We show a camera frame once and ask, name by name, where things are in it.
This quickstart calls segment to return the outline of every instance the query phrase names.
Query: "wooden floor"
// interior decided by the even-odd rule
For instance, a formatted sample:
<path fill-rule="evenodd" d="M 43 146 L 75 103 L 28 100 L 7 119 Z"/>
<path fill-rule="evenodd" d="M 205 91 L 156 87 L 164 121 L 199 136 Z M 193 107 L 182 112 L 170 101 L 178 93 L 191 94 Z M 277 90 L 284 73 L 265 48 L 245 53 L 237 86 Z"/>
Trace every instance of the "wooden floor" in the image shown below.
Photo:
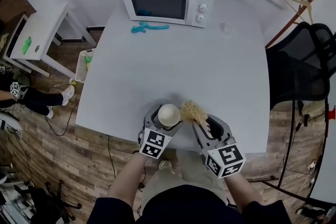
<path fill-rule="evenodd" d="M 101 32 L 91 33 L 95 40 L 99 40 Z M 79 52 L 90 48 L 89 44 L 62 44 L 60 47 L 52 45 L 49 55 L 72 71 L 75 71 Z M 50 72 L 50 77 L 42 77 L 33 74 L 33 86 L 45 93 L 61 92 L 66 86 L 54 88 L 55 84 L 67 82 L 68 78 L 41 64 Z M 61 134 L 67 125 L 71 110 L 78 103 L 82 85 L 76 85 L 75 96 L 67 106 L 54 108 L 55 117 L 50 120 L 55 132 Z M 49 181 L 53 188 L 57 187 L 60 179 L 65 181 L 63 199 L 68 203 L 81 203 L 81 210 L 71 210 L 76 216 L 75 223 L 85 223 L 90 215 L 95 200 L 106 195 L 114 174 L 108 153 L 107 136 L 98 132 L 75 126 L 77 108 L 74 109 L 69 121 L 68 130 L 64 136 L 53 134 L 45 118 L 28 109 L 14 112 L 24 127 L 23 137 L 19 140 L 25 151 L 29 154 L 29 167 L 26 157 L 18 140 L 13 134 L 0 132 L 0 163 L 12 162 L 19 171 L 22 179 L 29 180 L 32 177 L 34 184 L 43 187 Z M 292 146 L 287 168 L 303 173 L 308 171 L 308 165 L 318 157 L 324 136 L 324 122 L 311 122 L 313 125 L 301 127 L 296 134 Z M 288 146 L 291 124 L 291 102 L 277 105 L 270 113 L 270 127 L 266 153 L 247 154 L 247 162 L 243 169 L 246 178 L 261 178 L 274 175 L 280 176 L 282 160 Z M 129 160 L 137 145 L 111 137 L 111 155 L 118 174 Z M 179 171 L 173 150 L 165 152 L 166 157 L 173 162 L 173 167 Z M 146 164 L 147 182 L 158 168 L 158 161 L 150 159 Z M 305 185 L 300 195 L 309 193 L 308 180 L 310 176 L 286 171 L 282 187 L 293 193 L 298 193 L 303 183 Z M 262 183 L 254 186 L 260 191 L 266 203 L 272 203 L 278 199 L 283 200 L 285 207 L 289 207 L 293 198 L 284 195 Z M 133 212 L 141 201 L 141 192 L 138 191 Z M 295 211 L 302 205 L 301 201 L 294 200 L 288 212 L 293 223 L 310 223 L 311 220 L 295 215 Z"/>

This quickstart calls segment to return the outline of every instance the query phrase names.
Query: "gray pants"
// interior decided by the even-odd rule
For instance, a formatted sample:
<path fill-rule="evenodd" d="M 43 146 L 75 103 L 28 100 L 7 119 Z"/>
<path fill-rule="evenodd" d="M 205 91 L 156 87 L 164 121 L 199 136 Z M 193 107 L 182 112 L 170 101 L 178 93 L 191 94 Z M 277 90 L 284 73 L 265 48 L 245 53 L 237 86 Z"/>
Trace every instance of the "gray pants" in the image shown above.
<path fill-rule="evenodd" d="M 155 195 L 181 185 L 208 189 L 222 199 L 224 203 L 227 203 L 223 180 L 216 178 L 206 169 L 198 153 L 176 150 L 176 156 L 182 169 L 182 177 L 175 175 L 169 167 L 158 170 L 143 189 L 141 212 L 147 202 Z"/>

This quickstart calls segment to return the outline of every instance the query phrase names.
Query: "sponge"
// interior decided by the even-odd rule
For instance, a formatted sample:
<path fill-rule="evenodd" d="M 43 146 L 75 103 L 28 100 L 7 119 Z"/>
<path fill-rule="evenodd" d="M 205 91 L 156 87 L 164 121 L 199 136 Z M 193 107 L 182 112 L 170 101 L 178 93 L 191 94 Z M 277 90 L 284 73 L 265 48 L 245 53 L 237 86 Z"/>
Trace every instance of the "sponge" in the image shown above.
<path fill-rule="evenodd" d="M 190 122 L 196 121 L 199 125 L 204 125 L 209 117 L 204 110 L 193 101 L 184 102 L 180 108 L 181 116 Z"/>

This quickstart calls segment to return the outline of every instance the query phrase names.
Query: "basket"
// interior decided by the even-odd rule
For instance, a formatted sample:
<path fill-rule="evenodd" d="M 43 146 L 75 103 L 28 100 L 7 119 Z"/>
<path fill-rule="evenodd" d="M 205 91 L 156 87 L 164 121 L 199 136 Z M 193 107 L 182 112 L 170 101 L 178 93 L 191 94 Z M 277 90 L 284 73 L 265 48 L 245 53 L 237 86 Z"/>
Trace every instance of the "basket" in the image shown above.
<path fill-rule="evenodd" d="M 93 56 L 95 49 L 83 50 L 79 53 L 75 80 L 84 83 L 88 70 L 86 69 L 85 56 Z"/>

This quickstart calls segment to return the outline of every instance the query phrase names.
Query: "person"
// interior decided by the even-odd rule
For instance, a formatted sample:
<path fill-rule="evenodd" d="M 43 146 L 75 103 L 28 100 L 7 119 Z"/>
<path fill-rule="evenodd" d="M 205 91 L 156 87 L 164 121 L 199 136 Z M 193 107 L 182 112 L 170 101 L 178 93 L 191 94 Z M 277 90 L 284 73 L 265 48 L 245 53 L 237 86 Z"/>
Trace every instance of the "person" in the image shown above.
<path fill-rule="evenodd" d="M 291 223 L 281 200 L 263 205 L 257 190 L 240 174 L 225 177 L 238 210 L 226 205 L 223 180 L 203 164 L 199 154 L 176 151 L 182 177 L 169 161 L 147 182 L 141 214 L 136 223 Z M 88 219 L 93 223 L 134 223 L 133 202 L 147 156 L 133 154 L 111 185 L 107 197 L 98 198 Z"/>
<path fill-rule="evenodd" d="M 49 119 L 52 119 L 54 116 L 52 107 L 67 105 L 75 93 L 73 85 L 70 85 L 65 91 L 59 94 L 45 94 L 32 87 L 23 87 L 22 90 L 25 92 L 25 95 L 22 99 L 16 101 L 10 93 L 13 82 L 15 82 L 14 79 L 3 74 L 0 75 L 0 108 L 9 108 L 15 103 L 19 103 Z"/>

